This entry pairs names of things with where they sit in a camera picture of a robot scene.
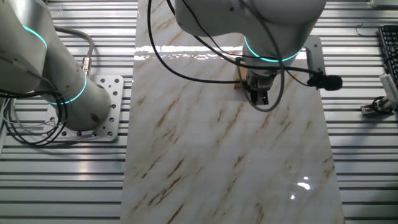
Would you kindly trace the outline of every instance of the keyboard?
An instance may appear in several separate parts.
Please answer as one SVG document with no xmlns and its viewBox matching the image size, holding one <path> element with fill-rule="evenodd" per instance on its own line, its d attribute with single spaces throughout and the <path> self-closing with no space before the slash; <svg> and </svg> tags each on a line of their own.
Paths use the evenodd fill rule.
<svg viewBox="0 0 398 224">
<path fill-rule="evenodd" d="M 379 28 L 379 36 L 382 44 L 384 60 L 398 54 L 398 26 L 383 26 Z M 398 57 L 387 62 L 386 73 L 391 74 L 394 83 L 398 87 Z"/>
</svg>

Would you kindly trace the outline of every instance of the marble slab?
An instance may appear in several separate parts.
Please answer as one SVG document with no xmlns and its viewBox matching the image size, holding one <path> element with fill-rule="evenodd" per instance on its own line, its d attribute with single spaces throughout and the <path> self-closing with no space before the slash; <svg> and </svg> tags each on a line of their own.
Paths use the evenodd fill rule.
<svg viewBox="0 0 398 224">
<path fill-rule="evenodd" d="M 121 223 L 344 223 L 320 92 L 287 76 L 281 104 L 261 113 L 233 85 L 176 77 L 153 54 L 147 1 L 138 10 Z M 152 17 L 173 69 L 233 79 L 235 66 L 184 33 L 165 1 L 154 0 Z M 239 34 L 216 41 L 243 45 Z M 279 78 L 271 102 L 278 91 Z"/>
</svg>

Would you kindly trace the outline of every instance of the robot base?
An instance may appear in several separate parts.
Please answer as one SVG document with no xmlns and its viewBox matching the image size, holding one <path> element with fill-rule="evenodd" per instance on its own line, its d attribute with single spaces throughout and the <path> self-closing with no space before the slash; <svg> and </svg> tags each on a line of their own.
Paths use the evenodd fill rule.
<svg viewBox="0 0 398 224">
<path fill-rule="evenodd" d="M 91 131 L 72 131 L 64 128 L 54 142 L 113 142 L 118 137 L 119 120 L 122 105 L 124 80 L 119 75 L 92 75 L 94 83 L 103 86 L 111 97 L 111 111 L 106 120 Z M 50 131 L 58 118 L 55 109 L 49 106 L 45 121 L 55 121 L 44 126 L 44 132 Z"/>
</svg>

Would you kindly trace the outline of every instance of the wire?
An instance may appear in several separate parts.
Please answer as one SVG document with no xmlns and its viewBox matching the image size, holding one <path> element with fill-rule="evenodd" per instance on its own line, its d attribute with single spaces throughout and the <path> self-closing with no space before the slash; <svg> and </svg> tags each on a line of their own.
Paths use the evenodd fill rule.
<svg viewBox="0 0 398 224">
<path fill-rule="evenodd" d="M 171 5 L 170 0 L 166 0 L 168 1 L 168 5 L 170 7 L 170 10 L 172 12 L 174 12 L 174 8 Z M 219 57 L 221 57 L 222 59 L 226 60 L 229 63 L 232 63 L 234 65 L 239 65 L 240 67 L 243 68 L 248 68 L 248 69 L 255 69 L 255 70 L 280 70 L 280 67 L 276 67 L 276 66 L 254 66 L 254 65 L 246 65 L 246 64 L 237 64 L 234 60 L 230 59 L 229 57 L 223 55 L 222 53 L 218 52 L 217 50 L 215 50 L 212 46 L 210 46 L 209 44 L 207 44 L 204 40 L 202 40 L 200 37 L 193 35 L 193 37 L 199 41 L 201 44 L 203 44 L 205 47 L 207 47 L 209 50 L 211 50 L 213 53 L 217 54 Z M 285 67 L 286 70 L 291 70 L 291 71 L 297 71 L 297 72 L 305 72 L 305 73 L 309 73 L 312 75 L 323 75 L 323 72 L 317 72 L 314 70 L 309 70 L 306 68 L 297 68 L 297 67 Z"/>
<path fill-rule="evenodd" d="M 152 28 L 151 28 L 151 24 L 150 24 L 150 12 L 151 12 L 151 7 L 152 7 L 152 0 L 148 0 L 148 13 L 147 13 L 147 26 L 148 26 L 148 35 L 149 35 L 149 40 L 150 40 L 150 44 L 152 46 L 152 48 L 154 49 L 154 53 L 157 57 L 157 59 L 161 62 L 161 64 L 171 73 L 173 73 L 174 75 L 180 77 L 180 78 L 184 78 L 190 81 L 195 81 L 195 82 L 201 82 L 201 83 L 215 83 L 215 84 L 235 84 L 235 83 L 239 83 L 238 81 L 212 81 L 212 80 L 202 80 L 202 79 L 198 79 L 198 78 L 192 78 L 192 77 L 188 77 L 185 75 L 182 75 L 178 72 L 176 72 L 175 70 L 173 70 L 172 68 L 170 68 L 162 59 L 162 57 L 159 55 L 157 49 L 156 49 L 156 45 L 154 42 L 154 38 L 152 35 Z"/>
<path fill-rule="evenodd" d="M 391 114 L 391 113 L 393 112 L 393 110 L 394 110 L 393 108 L 390 109 L 390 110 L 388 110 L 388 111 L 381 111 L 381 110 L 379 110 L 379 109 L 377 108 L 377 103 L 376 103 L 376 101 L 382 100 L 384 97 L 385 97 L 385 96 L 376 97 L 376 99 L 374 99 L 373 102 L 372 102 L 372 104 L 371 104 L 371 108 L 372 108 L 376 113 L 378 113 L 378 114 Z"/>
<path fill-rule="evenodd" d="M 198 24 L 198 26 L 199 26 L 199 28 L 206 34 L 206 36 L 216 45 L 216 47 L 221 51 L 221 52 L 223 52 L 224 54 L 228 54 L 228 55 L 231 55 L 231 56 L 238 56 L 238 57 L 245 57 L 245 58 L 266 58 L 266 57 L 253 57 L 253 56 L 248 56 L 248 55 L 240 55 L 240 54 L 234 54 L 234 53 L 229 53 L 229 52 L 226 52 L 226 51 L 224 51 L 218 44 L 217 44 L 217 42 L 212 38 L 212 36 L 209 34 L 209 33 L 207 33 L 207 31 L 205 30 L 205 28 L 203 28 L 202 26 L 201 26 L 201 24 L 199 23 L 199 20 L 198 20 L 198 18 L 196 17 L 196 15 L 195 15 L 195 13 L 193 12 L 193 10 L 189 7 L 189 5 L 185 2 L 185 0 L 183 0 L 183 3 L 184 3 L 184 5 L 188 8 L 188 10 L 191 12 L 191 15 L 193 16 L 193 18 L 195 19 L 195 22 Z M 172 8 L 172 5 L 171 5 L 171 2 L 170 2 L 170 0 L 167 0 L 167 4 L 169 5 L 169 7 L 172 9 L 172 12 L 173 12 L 173 14 L 175 14 L 174 13 L 174 8 Z"/>
<path fill-rule="evenodd" d="M 48 94 L 48 95 L 52 95 L 54 97 L 55 101 L 57 102 L 58 117 L 60 119 L 58 119 L 57 125 L 53 128 L 53 131 L 48 133 L 48 136 L 46 138 L 44 138 L 43 140 L 40 140 L 40 141 L 37 141 L 37 142 L 29 142 L 28 140 L 26 140 L 25 138 L 22 137 L 22 134 L 18 132 L 18 130 L 15 128 L 13 123 L 4 122 L 8 133 L 16 141 L 21 142 L 23 144 L 28 144 L 30 146 L 43 147 L 43 146 L 46 146 L 46 145 L 54 142 L 54 140 L 60 135 L 60 133 L 64 129 L 64 127 L 65 127 L 65 125 L 67 123 L 66 120 L 68 119 L 68 108 L 67 108 L 67 105 L 64 103 L 65 102 L 64 98 L 61 95 L 59 95 L 57 89 L 55 89 L 55 91 L 37 91 L 37 92 L 34 92 L 34 93 L 23 93 L 23 94 L 21 94 L 21 93 L 13 93 L 13 92 L 6 91 L 6 90 L 0 90 L 0 91 L 1 92 L 6 92 L 8 94 L 8 95 L 4 95 L 5 97 L 3 97 L 3 95 L 1 95 L 1 97 L 7 98 L 7 99 L 30 98 L 30 97 L 33 97 L 33 96 Z M 4 110 L 4 114 L 6 114 L 6 116 L 8 116 L 8 118 L 9 118 L 9 119 L 5 119 L 5 120 L 8 121 L 8 120 L 10 120 L 12 118 L 12 116 L 11 116 L 12 105 L 10 103 L 8 103 L 5 106 L 6 107 L 5 107 L 5 110 Z M 61 120 L 62 120 L 62 117 L 64 117 L 64 116 L 65 116 L 65 121 L 62 124 Z M 59 126 L 61 126 L 60 131 L 57 134 L 55 134 L 56 130 L 59 128 Z"/>
<path fill-rule="evenodd" d="M 60 102 L 59 99 L 56 99 L 56 101 L 57 101 L 57 105 L 58 105 L 59 117 L 62 118 L 62 116 L 63 116 L 63 110 L 61 109 L 61 105 L 63 105 L 63 106 L 64 106 L 64 109 L 65 109 L 65 117 L 67 118 L 67 117 L 68 117 L 68 110 L 67 110 L 67 108 L 66 108 L 66 104 L 64 103 L 65 100 L 64 100 L 63 98 L 61 98 L 61 102 Z M 10 117 L 11 117 L 11 104 L 8 104 L 8 106 L 7 106 L 7 114 L 8 114 L 8 117 L 10 118 Z M 47 141 L 48 139 L 50 139 L 50 138 L 55 134 L 55 132 L 56 132 L 56 130 L 58 129 L 58 126 L 59 126 L 59 124 L 60 124 L 60 121 L 61 121 L 61 119 L 58 120 L 57 126 L 54 128 L 54 130 L 53 130 L 51 133 L 48 134 L 48 136 L 47 136 L 46 138 L 44 138 L 44 139 L 41 140 L 41 141 L 37 141 L 37 142 L 29 142 L 29 141 L 27 141 L 26 139 L 24 139 L 24 138 L 22 137 L 22 135 L 18 132 L 18 130 L 14 127 L 13 124 L 10 124 L 10 126 L 11 126 L 11 128 L 14 130 L 14 132 L 11 131 L 11 128 L 8 126 L 8 123 L 5 122 L 5 125 L 6 125 L 6 128 L 7 128 L 8 132 L 9 132 L 9 134 L 10 134 L 16 141 L 21 142 L 21 143 L 24 143 L 24 144 L 28 144 L 28 145 L 34 146 L 34 147 L 44 147 L 44 146 L 46 146 L 46 145 L 48 145 L 48 144 L 54 142 L 54 140 L 56 140 L 56 138 L 57 138 L 57 137 L 61 134 L 61 132 L 63 131 L 63 129 L 64 129 L 65 125 L 66 125 L 66 122 L 64 122 L 64 124 L 62 125 L 60 131 L 59 131 L 51 140 Z"/>
<path fill-rule="evenodd" d="M 298 80 L 296 77 L 294 77 L 288 70 L 287 70 L 286 72 L 287 72 L 294 80 L 296 80 L 298 83 L 300 83 L 301 85 L 310 87 L 309 85 L 302 83 L 300 80 Z"/>
<path fill-rule="evenodd" d="M 191 14 L 192 14 L 194 20 L 196 21 L 196 23 L 200 26 L 200 28 L 201 28 L 207 35 L 209 35 L 209 34 L 204 30 L 204 28 L 202 28 L 202 26 L 200 25 L 200 23 L 199 23 L 199 21 L 198 21 L 198 18 L 197 18 L 196 15 L 193 13 L 193 11 L 192 11 L 192 9 L 189 7 L 189 5 L 185 2 L 185 0 L 182 0 L 182 1 L 183 1 L 183 3 L 184 3 L 185 7 L 187 7 L 187 9 L 191 12 Z M 261 18 L 261 16 L 259 15 L 259 13 L 258 13 L 257 11 L 255 11 L 254 9 L 252 9 L 249 5 L 247 5 L 243 0 L 239 0 L 239 2 L 240 2 L 246 9 L 248 9 L 248 10 L 251 12 L 251 14 L 258 20 L 258 22 L 260 23 L 260 25 L 261 25 L 261 26 L 264 28 L 264 30 L 267 32 L 267 35 L 268 35 L 268 37 L 270 38 L 270 40 L 271 40 L 271 42 L 272 42 L 272 44 L 273 44 L 273 46 L 274 46 L 274 48 L 275 48 L 276 54 L 277 54 L 277 59 L 278 59 L 278 62 L 279 62 L 279 70 L 280 70 L 280 75 L 281 75 L 281 77 L 280 77 L 280 90 L 279 90 L 278 97 L 277 97 L 275 103 L 274 103 L 270 108 L 268 108 L 268 109 L 261 109 L 261 108 L 258 108 L 256 105 L 254 106 L 255 109 L 257 109 L 257 110 L 259 110 L 259 111 L 262 111 L 262 112 L 270 112 L 270 111 L 274 110 L 274 109 L 278 106 L 278 104 L 280 103 L 280 101 L 281 101 L 281 99 L 282 99 L 282 95 L 283 95 L 284 89 L 285 89 L 285 65 L 283 64 L 283 61 L 282 61 L 282 54 L 280 53 L 279 47 L 278 47 L 278 45 L 277 45 L 277 42 L 276 42 L 274 36 L 272 35 L 272 32 L 269 30 L 267 24 L 265 24 L 265 23 L 262 21 L 262 18 Z M 236 66 L 238 66 L 238 70 L 240 69 L 240 66 L 241 66 L 240 61 L 241 61 L 241 59 L 240 59 L 240 58 L 237 58 L 237 60 L 235 60 L 235 63 L 234 63 L 234 64 L 236 64 Z"/>
<path fill-rule="evenodd" d="M 54 26 L 54 28 L 55 28 L 55 31 L 63 32 L 63 33 L 66 33 L 66 34 L 77 35 L 77 36 L 79 36 L 81 38 L 86 39 L 88 41 L 88 43 L 89 43 L 88 52 L 87 52 L 87 56 L 86 57 L 91 58 L 91 56 L 93 55 L 93 50 L 94 50 L 94 41 L 88 34 L 82 32 L 82 31 L 69 29 L 69 28 L 66 28 L 66 27 Z"/>
<path fill-rule="evenodd" d="M 5 117 L 5 115 L 4 115 L 4 110 L 5 110 L 6 105 L 8 105 L 8 103 L 11 103 L 11 104 L 12 104 L 12 110 L 11 110 L 11 111 L 12 111 L 12 113 L 13 113 L 13 115 L 14 115 L 14 117 L 15 117 L 15 119 L 16 119 L 17 122 L 9 121 L 9 120 Z M 31 133 L 31 134 L 34 134 L 34 135 L 47 134 L 47 133 L 50 133 L 51 131 L 53 131 L 53 130 L 55 129 L 55 127 L 57 127 L 57 126 L 54 126 L 51 130 L 46 131 L 46 132 L 42 132 L 42 133 L 36 133 L 36 132 L 31 131 L 31 130 L 28 130 L 26 127 L 34 128 L 34 127 L 39 127 L 39 126 L 42 126 L 42 125 L 45 125 L 45 124 L 48 124 L 48 123 L 54 123 L 54 124 L 55 124 L 55 121 L 47 121 L 47 122 L 44 122 L 44 123 L 42 123 L 42 124 L 35 124 L 35 125 L 22 124 L 21 121 L 19 120 L 19 117 L 18 117 L 18 115 L 17 115 L 17 113 L 16 113 L 16 110 L 15 110 L 15 100 L 14 100 L 14 99 L 11 99 L 11 100 L 10 100 L 10 99 L 4 99 L 3 105 L 4 105 L 4 107 L 3 107 L 3 109 L 2 109 L 1 112 L 0 112 L 0 113 L 2 113 L 3 121 L 5 121 L 5 122 L 7 122 L 7 123 L 9 123 L 9 124 L 17 124 L 17 125 L 19 125 L 22 129 L 24 129 L 25 131 L 27 131 L 28 133 Z"/>
</svg>

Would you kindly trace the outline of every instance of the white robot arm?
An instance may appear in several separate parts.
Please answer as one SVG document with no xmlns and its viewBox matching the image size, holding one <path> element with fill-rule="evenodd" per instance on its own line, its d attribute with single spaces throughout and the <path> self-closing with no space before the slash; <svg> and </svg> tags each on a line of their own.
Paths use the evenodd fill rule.
<svg viewBox="0 0 398 224">
<path fill-rule="evenodd" d="M 242 2 L 258 16 L 254 16 Z M 260 17 L 275 38 L 284 66 L 290 66 L 305 47 L 308 68 L 326 74 L 320 39 L 308 37 L 325 4 L 326 0 L 175 0 L 175 17 L 178 25 L 192 35 L 241 33 L 245 36 L 243 55 L 249 56 L 243 59 L 246 65 L 278 67 L 275 47 L 259 23 Z M 247 81 L 251 91 L 257 93 L 257 97 L 252 97 L 253 103 L 268 104 L 267 91 L 276 74 L 276 70 L 249 69 Z M 340 77 L 325 78 L 325 75 L 315 77 L 308 84 L 326 90 L 341 88 Z"/>
<path fill-rule="evenodd" d="M 62 44 L 42 0 L 0 1 L 0 30 L 0 89 L 13 93 L 52 90 L 42 77 L 66 99 L 67 128 L 88 131 L 107 118 L 108 92 L 86 76 Z M 57 109 L 53 96 L 42 97 Z"/>
</svg>

